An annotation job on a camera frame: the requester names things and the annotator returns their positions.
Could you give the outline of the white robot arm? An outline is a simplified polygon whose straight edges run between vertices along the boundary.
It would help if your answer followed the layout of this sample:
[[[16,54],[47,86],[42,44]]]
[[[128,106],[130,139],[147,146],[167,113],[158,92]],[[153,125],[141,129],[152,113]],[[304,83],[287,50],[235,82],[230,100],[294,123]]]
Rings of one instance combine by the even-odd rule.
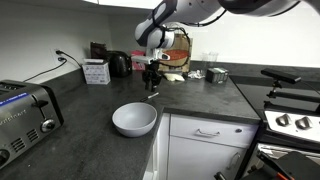
[[[148,15],[145,21],[137,25],[135,40],[150,49],[152,56],[144,63],[153,65],[157,60],[157,49],[168,49],[174,43],[175,28],[168,28],[165,23],[179,22],[187,26],[200,27],[215,22],[201,24],[219,8],[224,12],[248,16],[281,15],[301,1],[309,4],[320,13],[319,0],[162,0]]]

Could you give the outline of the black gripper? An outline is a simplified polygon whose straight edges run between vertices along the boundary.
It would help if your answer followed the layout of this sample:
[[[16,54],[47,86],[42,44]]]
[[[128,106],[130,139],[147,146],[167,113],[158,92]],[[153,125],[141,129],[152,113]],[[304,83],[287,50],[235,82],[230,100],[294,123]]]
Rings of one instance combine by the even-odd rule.
[[[149,90],[150,83],[152,83],[151,92],[155,92],[157,85],[160,84],[162,75],[158,71],[159,64],[152,63],[146,66],[146,69],[142,73],[142,79],[145,82],[145,90]]]

